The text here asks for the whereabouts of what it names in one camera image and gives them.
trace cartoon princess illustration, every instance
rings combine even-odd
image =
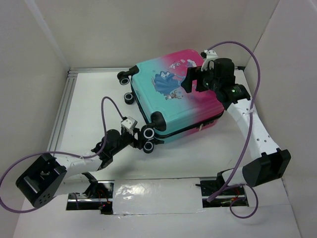
[[[177,95],[177,89],[180,87],[181,82],[185,79],[185,76],[178,76],[171,72],[161,71],[159,74],[152,78],[152,83],[155,90],[165,96],[165,99],[181,99],[181,96]]]

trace white table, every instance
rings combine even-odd
[[[124,116],[145,123],[136,104],[126,105],[123,95],[130,86],[121,86],[118,70],[73,71],[66,87],[50,148],[85,154],[103,136],[101,98],[110,96]],[[237,83],[247,85],[242,71],[235,71]],[[105,103],[107,129],[120,129],[120,117],[111,103]],[[128,147],[115,155],[106,169],[93,173],[97,179],[166,179],[213,177],[234,167],[244,137],[229,114],[196,134],[166,145],[151,154]],[[242,164],[250,162],[249,153]],[[191,214],[105,216],[98,211],[65,211],[66,196],[32,214],[21,215],[15,236],[19,237],[300,237],[283,183],[276,180],[256,187],[260,208],[255,216],[236,219],[228,208],[211,208]],[[241,215],[253,210],[253,195],[247,190],[251,207],[235,208]],[[29,207],[24,202],[23,209]]]

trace pink and turquoise suitcase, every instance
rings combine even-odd
[[[198,52],[183,50],[138,63],[128,72],[118,74],[122,85],[131,78],[132,95],[126,94],[125,102],[131,104],[135,99],[160,143],[212,126],[222,116],[224,108],[214,92],[193,90],[187,94],[180,86],[187,68],[201,66],[203,62]]]

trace white wall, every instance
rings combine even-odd
[[[67,72],[24,1],[0,1],[0,174],[14,161],[45,150]],[[21,209],[14,181],[31,161],[12,171],[2,199]],[[2,238],[13,236],[18,215],[0,208]]]
[[[262,70],[257,109],[276,142],[292,155],[285,183],[304,238],[316,236],[316,5],[280,0],[255,49]],[[252,60],[245,73],[253,91]]]
[[[72,67],[132,66],[225,40],[254,49],[278,0],[35,0]],[[238,47],[219,55],[246,65]]]

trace black wheel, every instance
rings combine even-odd
[[[124,78],[119,79],[119,82],[121,85],[127,85],[130,82],[130,79],[129,79],[129,77],[124,77]]]
[[[126,104],[132,104],[133,102],[134,102],[134,96],[133,96],[133,94],[132,93],[126,93],[126,94],[124,94],[124,102],[126,103]]]
[[[142,127],[141,132],[147,140],[151,140],[155,135],[154,129],[148,125]]]
[[[154,150],[154,144],[150,141],[147,141],[145,145],[143,146],[143,151],[147,154],[150,154],[153,152],[153,150]]]

